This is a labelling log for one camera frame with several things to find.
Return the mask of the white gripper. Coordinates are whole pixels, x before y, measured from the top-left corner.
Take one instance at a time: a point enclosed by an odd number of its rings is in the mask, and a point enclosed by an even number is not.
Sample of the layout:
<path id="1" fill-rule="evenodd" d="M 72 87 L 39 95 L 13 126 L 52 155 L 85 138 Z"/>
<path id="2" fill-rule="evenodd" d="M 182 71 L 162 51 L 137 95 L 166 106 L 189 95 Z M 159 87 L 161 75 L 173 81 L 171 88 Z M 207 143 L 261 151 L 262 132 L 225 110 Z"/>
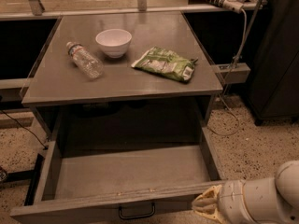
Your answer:
<path id="1" fill-rule="evenodd" d="M 218 224 L 254 224 L 245 205 L 244 184 L 234 180 L 208 188 L 193 201 L 193 212 Z"/>

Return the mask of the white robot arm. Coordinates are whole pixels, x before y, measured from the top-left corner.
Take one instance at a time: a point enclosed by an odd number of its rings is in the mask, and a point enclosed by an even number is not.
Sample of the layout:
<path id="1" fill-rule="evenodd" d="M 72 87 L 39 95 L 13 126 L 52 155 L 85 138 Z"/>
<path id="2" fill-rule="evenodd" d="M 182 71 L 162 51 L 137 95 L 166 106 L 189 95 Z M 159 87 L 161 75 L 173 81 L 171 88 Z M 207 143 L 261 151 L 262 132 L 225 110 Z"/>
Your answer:
<path id="1" fill-rule="evenodd" d="M 192 210 L 219 224 L 299 224 L 299 161 L 283 163 L 273 177 L 211 186 Z"/>

